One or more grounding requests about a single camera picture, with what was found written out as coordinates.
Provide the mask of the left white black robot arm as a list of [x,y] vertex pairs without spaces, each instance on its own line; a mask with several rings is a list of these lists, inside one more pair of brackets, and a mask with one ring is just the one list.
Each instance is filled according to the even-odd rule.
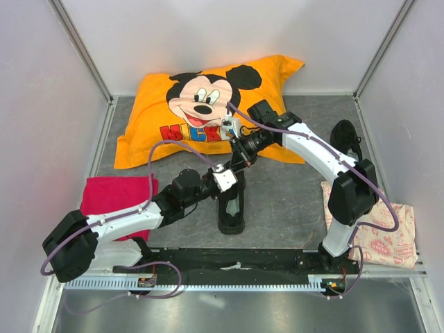
[[222,172],[204,176],[185,169],[152,199],[106,214],[85,216],[80,210],[69,212],[43,241],[46,261],[41,274],[70,282],[88,271],[99,259],[99,248],[120,237],[154,230],[183,219],[185,210],[209,197],[218,196],[236,180]]

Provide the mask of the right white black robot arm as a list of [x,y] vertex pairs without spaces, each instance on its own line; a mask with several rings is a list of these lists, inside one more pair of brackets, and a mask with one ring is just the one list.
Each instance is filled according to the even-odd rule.
[[262,100],[248,109],[244,119],[257,130],[234,142],[247,165],[252,157],[272,144],[299,155],[331,185],[328,201],[332,221],[318,247],[318,265],[333,273],[349,253],[357,223],[378,202],[375,167],[370,160],[356,161],[313,133],[291,112],[278,114]]

